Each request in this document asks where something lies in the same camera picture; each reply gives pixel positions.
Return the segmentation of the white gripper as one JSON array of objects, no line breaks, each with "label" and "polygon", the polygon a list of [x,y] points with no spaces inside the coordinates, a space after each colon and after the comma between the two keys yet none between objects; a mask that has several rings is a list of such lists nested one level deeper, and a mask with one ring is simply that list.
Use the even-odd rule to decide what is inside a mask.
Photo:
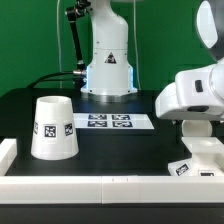
[{"label": "white gripper", "polygon": [[160,119],[224,121],[224,61],[177,73],[155,109]]}]

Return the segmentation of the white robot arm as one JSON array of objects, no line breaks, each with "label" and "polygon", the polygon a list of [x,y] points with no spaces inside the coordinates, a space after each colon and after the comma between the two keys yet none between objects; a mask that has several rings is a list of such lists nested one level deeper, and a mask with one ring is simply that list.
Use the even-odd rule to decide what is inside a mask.
[{"label": "white robot arm", "polygon": [[[127,60],[128,25],[110,0],[90,0],[93,58],[81,92],[97,100],[128,96],[133,69]],[[196,30],[215,63],[177,73],[155,101],[156,116],[170,120],[224,120],[224,0],[202,0]]]}]

